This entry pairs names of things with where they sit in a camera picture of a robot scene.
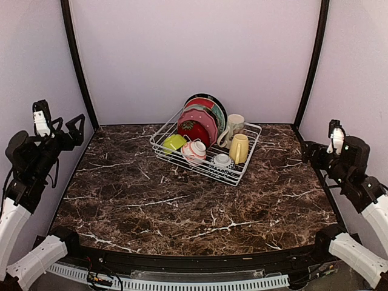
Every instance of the rack wire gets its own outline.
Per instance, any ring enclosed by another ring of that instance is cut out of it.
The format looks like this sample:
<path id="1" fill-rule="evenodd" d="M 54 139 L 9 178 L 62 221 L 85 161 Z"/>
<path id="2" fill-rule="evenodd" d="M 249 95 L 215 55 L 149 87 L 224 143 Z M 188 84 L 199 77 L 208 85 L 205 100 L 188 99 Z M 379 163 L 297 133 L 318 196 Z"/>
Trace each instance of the rack wire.
<path id="1" fill-rule="evenodd" d="M 248 168 L 248 164 L 252 158 L 252 154 L 262 131 L 261 127 L 245 122 L 243 134 L 245 134 L 249 140 L 248 158 L 246 162 L 236 165 L 235 169 L 231 170 L 222 166 L 216 166 L 210 162 L 214 156 L 220 153 L 229 155 L 229 149 L 221 148 L 217 144 L 214 144 L 206 150 L 206 160 L 201 160 L 163 146 L 163 142 L 169 136 L 178 133 L 178 119 L 183 110 L 184 109 L 181 109 L 175 113 L 156 133 L 151 136 L 150 143 L 156 157 L 219 182 L 223 182 L 231 186 L 237 186 Z M 166 155 L 164 150 L 170 152 L 170 154 Z"/>

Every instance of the white vent grille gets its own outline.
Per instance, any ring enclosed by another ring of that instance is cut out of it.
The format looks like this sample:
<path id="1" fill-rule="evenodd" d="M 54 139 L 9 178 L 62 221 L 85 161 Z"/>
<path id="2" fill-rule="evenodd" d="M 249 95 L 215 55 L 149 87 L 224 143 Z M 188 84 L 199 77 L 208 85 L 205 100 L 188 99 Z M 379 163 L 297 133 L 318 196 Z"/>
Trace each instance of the white vent grille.
<path id="1" fill-rule="evenodd" d="M 55 263 L 48 269 L 48 272 L 72 281 L 88 284 L 86 269 Z M 260 291 L 289 286 L 288 275 L 219 283 L 169 283 L 120 278 L 125 291 Z M 117 278 L 115 278 L 111 290 L 120 290 Z"/>

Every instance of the beige mug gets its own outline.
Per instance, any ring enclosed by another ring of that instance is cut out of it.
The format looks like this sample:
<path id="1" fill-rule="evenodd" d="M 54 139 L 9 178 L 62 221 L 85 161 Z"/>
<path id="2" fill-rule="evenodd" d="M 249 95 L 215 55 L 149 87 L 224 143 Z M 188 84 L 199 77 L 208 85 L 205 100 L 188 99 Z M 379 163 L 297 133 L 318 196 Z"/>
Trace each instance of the beige mug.
<path id="1" fill-rule="evenodd" d="M 238 133 L 232 140 L 230 145 L 229 156 L 234 160 L 235 164 L 246 162 L 249 151 L 248 136 Z"/>
<path id="2" fill-rule="evenodd" d="M 231 114 L 228 116 L 228 121 L 226 123 L 226 129 L 217 139 L 217 144 L 220 147 L 226 147 L 230 149 L 230 145 L 232 144 L 232 138 L 237 133 L 242 133 L 244 129 L 245 119 L 242 115 L 239 114 Z"/>

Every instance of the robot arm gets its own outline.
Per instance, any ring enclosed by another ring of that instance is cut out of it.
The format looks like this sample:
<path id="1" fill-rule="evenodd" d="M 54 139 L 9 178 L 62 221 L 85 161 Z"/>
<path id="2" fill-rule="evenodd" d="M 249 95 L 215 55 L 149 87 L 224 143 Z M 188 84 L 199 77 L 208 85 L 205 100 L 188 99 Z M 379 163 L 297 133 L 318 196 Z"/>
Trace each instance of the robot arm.
<path id="1" fill-rule="evenodd" d="M 388 254 L 388 196 L 385 186 L 375 177 L 365 174 L 370 147 L 362 139 L 345 136 L 337 120 L 330 122 L 329 138 L 329 146 L 303 142 L 302 160 L 310 161 L 313 168 L 327 172 L 327 176 L 341 188 L 341 194 L 347 196 L 374 229 Z M 318 259 L 320 253 L 329 252 L 355 269 L 373 288 L 388 290 L 388 261 L 358 244 L 338 225 L 318 232 L 315 247 Z"/>
<path id="2" fill-rule="evenodd" d="M 46 179 L 56 163 L 55 181 L 58 177 L 59 154 L 73 150 L 84 140 L 84 115 L 79 115 L 66 124 L 68 133 L 61 130 L 62 118 L 51 121 L 49 106 L 45 100 L 34 103 L 33 116 L 36 136 L 31 137 L 25 131 L 18 132 L 5 151 L 12 163 L 13 179 L 3 193 L 4 206 L 0 213 L 0 287 L 2 284 L 7 285 L 7 282 L 17 282 L 22 290 L 28 290 L 51 264 L 68 254 L 69 246 L 66 242 L 74 234 L 56 232 L 46 238 L 42 247 L 7 267 L 15 241 L 36 210 L 48 184 Z"/>

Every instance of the dark red bowl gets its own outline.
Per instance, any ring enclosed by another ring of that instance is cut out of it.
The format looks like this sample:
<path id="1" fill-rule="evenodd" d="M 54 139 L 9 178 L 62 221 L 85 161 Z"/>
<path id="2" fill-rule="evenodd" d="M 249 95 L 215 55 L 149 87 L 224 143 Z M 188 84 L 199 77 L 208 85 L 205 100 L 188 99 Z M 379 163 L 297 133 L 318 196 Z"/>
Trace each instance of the dark red bowl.
<path id="1" fill-rule="evenodd" d="M 207 130 L 195 120 L 187 120 L 178 126 L 178 134 L 188 136 L 191 141 L 200 139 L 208 149 L 210 147 L 210 137 Z"/>

